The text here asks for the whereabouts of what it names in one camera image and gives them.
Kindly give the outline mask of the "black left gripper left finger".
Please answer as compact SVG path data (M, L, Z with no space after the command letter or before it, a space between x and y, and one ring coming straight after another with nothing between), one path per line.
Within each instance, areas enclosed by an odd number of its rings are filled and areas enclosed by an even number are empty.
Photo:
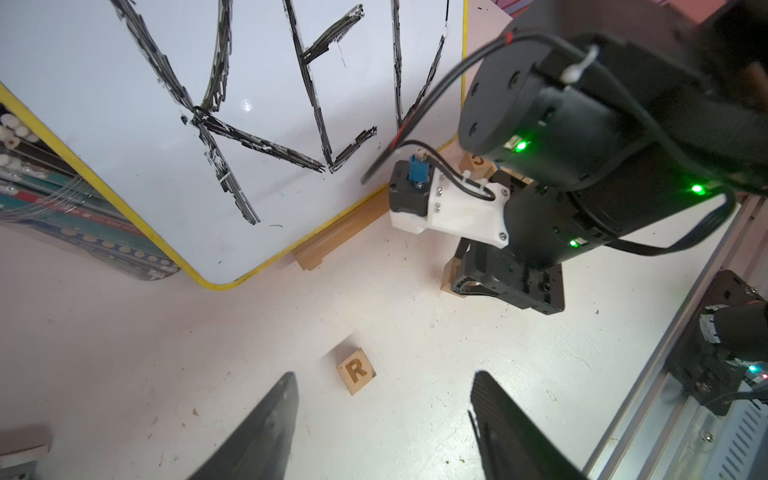
M193 479L282 479L290 457L299 391L285 373Z

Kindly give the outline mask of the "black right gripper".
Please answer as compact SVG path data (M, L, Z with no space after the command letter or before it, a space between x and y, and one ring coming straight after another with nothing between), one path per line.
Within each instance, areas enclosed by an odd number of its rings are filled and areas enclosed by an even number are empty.
M562 265L536 269L508 249L462 237L451 259L453 294L490 297L544 315L565 310Z

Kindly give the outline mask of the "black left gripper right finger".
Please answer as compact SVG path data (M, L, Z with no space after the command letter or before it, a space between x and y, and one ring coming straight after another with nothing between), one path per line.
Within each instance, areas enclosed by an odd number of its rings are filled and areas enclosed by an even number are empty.
M486 371L471 391L473 431L487 479L583 479Z

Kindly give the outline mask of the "wooden block letter R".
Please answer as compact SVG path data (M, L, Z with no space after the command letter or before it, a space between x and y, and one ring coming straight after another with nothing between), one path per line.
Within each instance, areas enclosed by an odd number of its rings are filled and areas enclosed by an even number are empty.
M339 363L337 371L350 395L355 395L377 375L362 348L356 349Z

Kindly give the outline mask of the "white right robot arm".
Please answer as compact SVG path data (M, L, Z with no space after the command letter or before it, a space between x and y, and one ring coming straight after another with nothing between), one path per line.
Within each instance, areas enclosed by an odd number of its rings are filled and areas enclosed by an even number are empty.
M460 239L450 289L550 315L563 264L600 247L657 257L700 244L740 193L767 193L767 110L743 73L767 64L767 5L700 23L648 1L536 1L410 113L379 170L476 67L457 129L486 181L432 147L396 163L394 226Z

